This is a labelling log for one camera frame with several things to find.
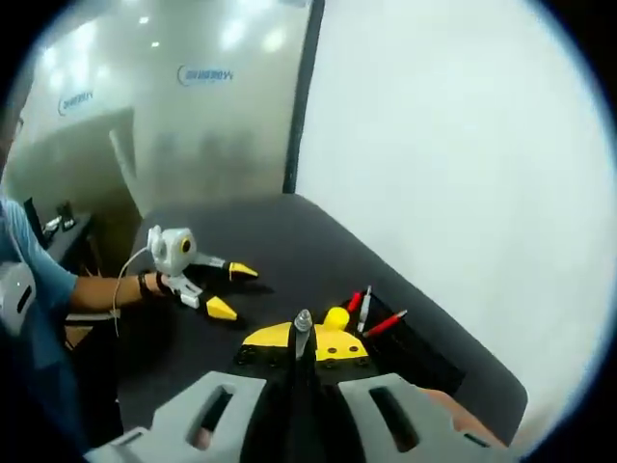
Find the person's right hand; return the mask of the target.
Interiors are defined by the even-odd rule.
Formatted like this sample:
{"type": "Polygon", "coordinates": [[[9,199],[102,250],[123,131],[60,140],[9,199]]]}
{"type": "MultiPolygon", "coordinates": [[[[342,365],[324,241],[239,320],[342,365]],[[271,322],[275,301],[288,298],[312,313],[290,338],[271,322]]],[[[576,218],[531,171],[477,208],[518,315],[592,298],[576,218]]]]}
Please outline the person's right hand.
{"type": "Polygon", "coordinates": [[[491,446],[506,448],[494,433],[450,395],[433,389],[420,388],[419,390],[450,413],[453,426],[457,431],[471,433],[491,446]]]}

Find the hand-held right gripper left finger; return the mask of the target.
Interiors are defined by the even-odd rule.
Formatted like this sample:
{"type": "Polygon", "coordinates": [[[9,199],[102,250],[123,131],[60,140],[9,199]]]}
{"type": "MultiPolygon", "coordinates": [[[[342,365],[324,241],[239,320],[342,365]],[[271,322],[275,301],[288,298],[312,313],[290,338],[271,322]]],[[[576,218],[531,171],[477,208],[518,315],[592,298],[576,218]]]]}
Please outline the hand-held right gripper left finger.
{"type": "Polygon", "coordinates": [[[291,322],[249,335],[228,372],[210,371],[89,462],[283,462],[288,451],[291,322]]]}

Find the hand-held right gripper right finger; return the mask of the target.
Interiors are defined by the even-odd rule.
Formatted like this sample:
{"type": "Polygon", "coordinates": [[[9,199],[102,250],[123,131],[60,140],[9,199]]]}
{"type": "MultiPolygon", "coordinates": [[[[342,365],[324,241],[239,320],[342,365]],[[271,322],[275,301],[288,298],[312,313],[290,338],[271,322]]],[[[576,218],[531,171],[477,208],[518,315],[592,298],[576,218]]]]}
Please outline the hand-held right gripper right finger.
{"type": "Polygon", "coordinates": [[[316,370],[343,399],[366,462],[485,462],[487,444],[396,373],[381,374],[353,335],[317,326],[316,370]]]}

